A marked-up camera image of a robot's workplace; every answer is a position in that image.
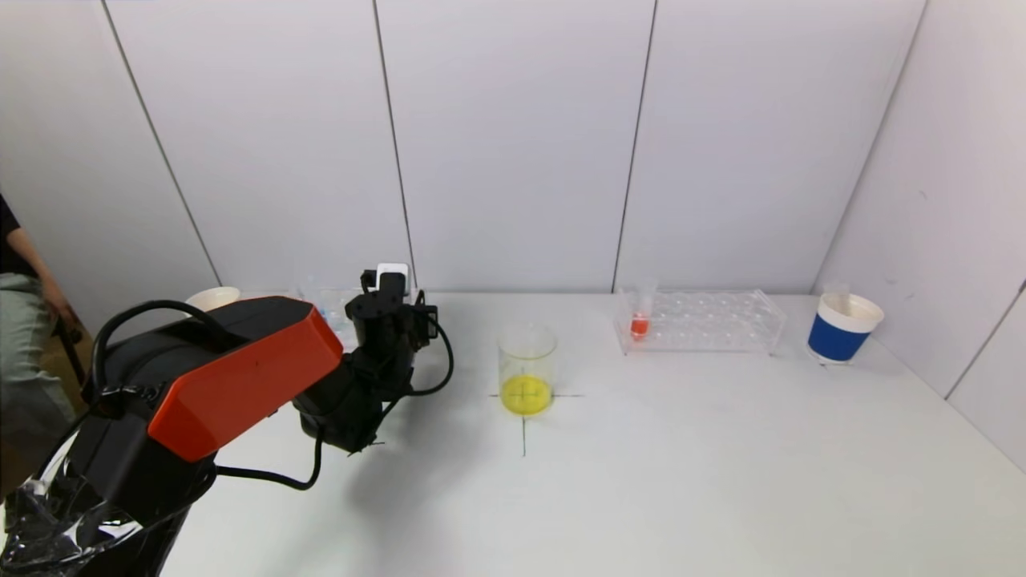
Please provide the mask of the person's hand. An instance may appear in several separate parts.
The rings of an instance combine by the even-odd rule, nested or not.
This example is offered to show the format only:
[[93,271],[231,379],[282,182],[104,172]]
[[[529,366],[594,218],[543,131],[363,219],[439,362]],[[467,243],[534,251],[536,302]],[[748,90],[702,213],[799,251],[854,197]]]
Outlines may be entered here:
[[47,309],[51,311],[51,314],[58,317],[63,324],[69,326],[79,325],[79,317],[77,317],[70,301],[62,291],[58,281],[49,277],[42,277],[41,285],[42,298]]

